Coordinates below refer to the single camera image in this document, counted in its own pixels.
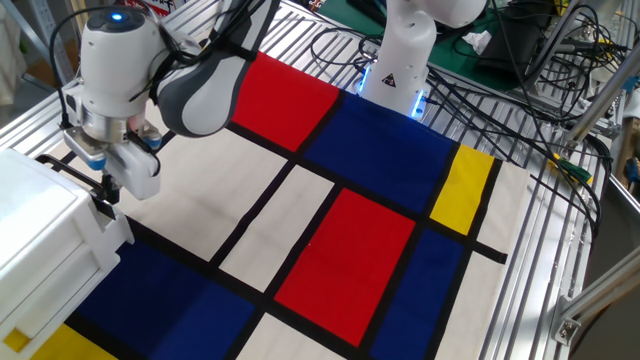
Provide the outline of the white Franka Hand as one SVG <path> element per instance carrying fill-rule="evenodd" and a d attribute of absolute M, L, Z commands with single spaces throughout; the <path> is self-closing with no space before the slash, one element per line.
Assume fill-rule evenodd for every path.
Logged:
<path fill-rule="evenodd" d="M 148 199 L 160 190 L 160 161 L 153 154 L 162 140 L 146 120 L 147 96 L 132 102 L 93 94 L 82 83 L 64 89 L 63 104 L 70 127 L 63 131 L 66 145 L 93 170 L 101 171 L 101 198 L 120 202 L 121 187 L 136 199 Z"/>

